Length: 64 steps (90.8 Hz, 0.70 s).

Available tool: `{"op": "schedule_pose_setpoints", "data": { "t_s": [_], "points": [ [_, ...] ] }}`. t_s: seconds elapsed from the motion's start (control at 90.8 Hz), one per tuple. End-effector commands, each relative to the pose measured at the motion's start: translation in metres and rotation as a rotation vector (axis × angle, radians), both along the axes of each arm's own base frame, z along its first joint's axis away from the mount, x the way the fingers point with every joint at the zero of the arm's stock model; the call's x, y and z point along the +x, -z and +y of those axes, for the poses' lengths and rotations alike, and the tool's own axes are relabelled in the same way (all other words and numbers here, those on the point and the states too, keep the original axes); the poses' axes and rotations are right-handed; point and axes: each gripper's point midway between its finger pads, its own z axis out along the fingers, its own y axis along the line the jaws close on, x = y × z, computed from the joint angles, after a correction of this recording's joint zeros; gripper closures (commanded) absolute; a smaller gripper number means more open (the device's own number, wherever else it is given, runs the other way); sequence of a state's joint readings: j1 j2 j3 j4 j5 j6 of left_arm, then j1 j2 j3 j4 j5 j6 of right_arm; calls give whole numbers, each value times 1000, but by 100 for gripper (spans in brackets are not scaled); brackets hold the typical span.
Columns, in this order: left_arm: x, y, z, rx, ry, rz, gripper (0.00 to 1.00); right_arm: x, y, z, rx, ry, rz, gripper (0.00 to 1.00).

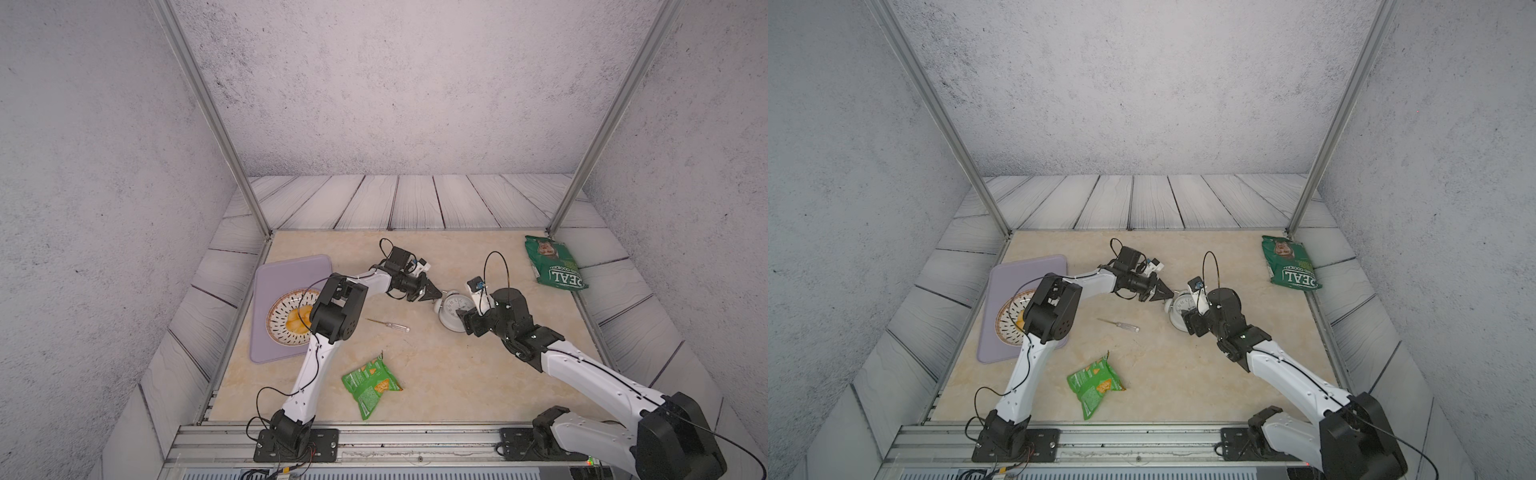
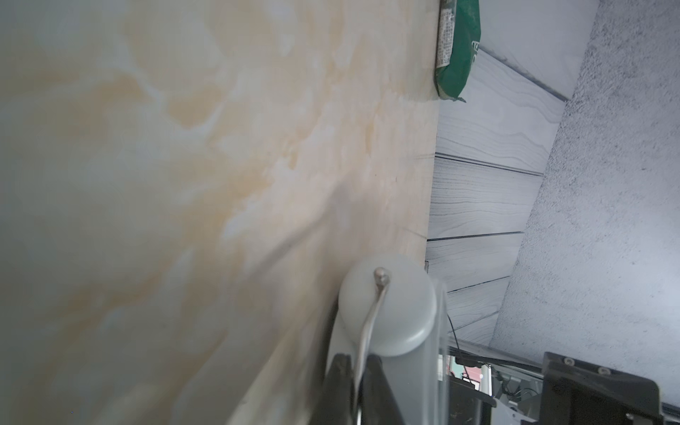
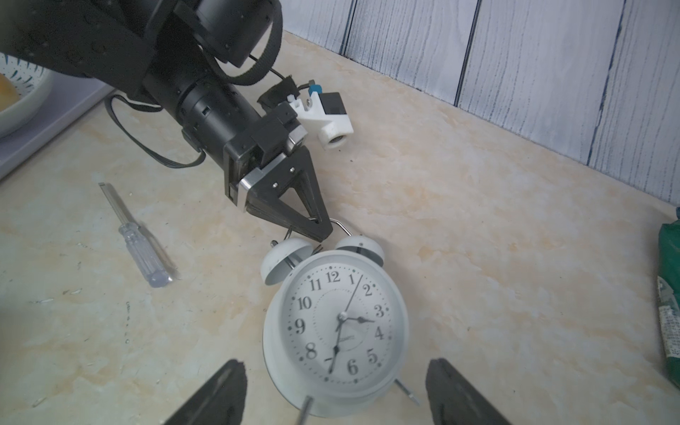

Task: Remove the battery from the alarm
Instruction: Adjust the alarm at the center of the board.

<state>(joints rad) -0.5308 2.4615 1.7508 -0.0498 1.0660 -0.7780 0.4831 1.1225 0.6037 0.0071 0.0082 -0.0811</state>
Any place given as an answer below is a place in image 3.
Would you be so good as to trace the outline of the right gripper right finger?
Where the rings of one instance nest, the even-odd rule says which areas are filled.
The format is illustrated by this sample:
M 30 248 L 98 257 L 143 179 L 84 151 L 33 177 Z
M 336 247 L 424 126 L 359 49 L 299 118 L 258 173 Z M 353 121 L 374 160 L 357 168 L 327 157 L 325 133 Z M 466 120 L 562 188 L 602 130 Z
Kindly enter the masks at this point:
M 430 361 L 425 385 L 434 424 L 510 425 L 447 359 Z

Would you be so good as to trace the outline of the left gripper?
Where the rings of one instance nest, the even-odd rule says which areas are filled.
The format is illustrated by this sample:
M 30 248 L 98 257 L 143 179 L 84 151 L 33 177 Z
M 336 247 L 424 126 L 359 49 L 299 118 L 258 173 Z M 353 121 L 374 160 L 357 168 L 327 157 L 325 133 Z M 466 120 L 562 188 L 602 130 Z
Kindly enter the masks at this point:
M 282 103 L 225 146 L 227 195 L 244 212 L 317 242 L 332 233 L 297 113 Z

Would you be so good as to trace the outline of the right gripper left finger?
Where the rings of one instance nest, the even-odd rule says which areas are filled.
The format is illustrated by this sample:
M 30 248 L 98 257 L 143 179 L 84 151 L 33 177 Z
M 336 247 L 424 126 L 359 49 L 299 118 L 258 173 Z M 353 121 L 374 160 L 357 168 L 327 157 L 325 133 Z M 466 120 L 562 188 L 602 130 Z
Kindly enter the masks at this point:
M 230 359 L 165 424 L 240 424 L 246 394 L 245 365 Z

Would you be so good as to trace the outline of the white twin-bell alarm clock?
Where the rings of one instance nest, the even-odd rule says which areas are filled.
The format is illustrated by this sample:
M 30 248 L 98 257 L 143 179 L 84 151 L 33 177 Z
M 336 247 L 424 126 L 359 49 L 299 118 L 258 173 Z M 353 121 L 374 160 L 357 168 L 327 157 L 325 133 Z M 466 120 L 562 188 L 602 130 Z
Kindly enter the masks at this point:
M 272 241 L 260 274 L 278 285 L 262 347 L 279 393 L 309 417 L 360 413 L 397 387 L 407 357 L 405 300 L 384 269 L 379 242 L 348 232 L 332 250 L 287 233 Z

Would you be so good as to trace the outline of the clear handle screwdriver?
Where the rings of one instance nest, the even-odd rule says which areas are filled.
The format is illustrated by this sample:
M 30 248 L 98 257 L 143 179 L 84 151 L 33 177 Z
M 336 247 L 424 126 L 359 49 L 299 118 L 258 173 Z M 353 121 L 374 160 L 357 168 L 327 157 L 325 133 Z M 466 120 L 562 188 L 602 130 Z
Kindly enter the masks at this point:
M 152 288 L 162 288 L 177 280 L 176 272 L 163 260 L 147 230 L 129 212 L 113 184 L 99 182 L 99 188 L 120 220 L 118 232 L 143 278 Z

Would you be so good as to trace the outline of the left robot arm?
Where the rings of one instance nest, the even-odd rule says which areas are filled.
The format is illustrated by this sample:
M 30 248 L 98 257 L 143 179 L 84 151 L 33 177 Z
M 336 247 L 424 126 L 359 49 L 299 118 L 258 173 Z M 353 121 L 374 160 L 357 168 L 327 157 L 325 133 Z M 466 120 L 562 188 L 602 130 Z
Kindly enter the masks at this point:
M 322 242 L 332 224 L 306 130 L 284 77 L 250 104 L 239 92 L 273 69 L 277 1 L 4 1 L 3 53 L 94 78 L 140 112 L 167 111 L 201 158 L 223 170 L 248 214 Z

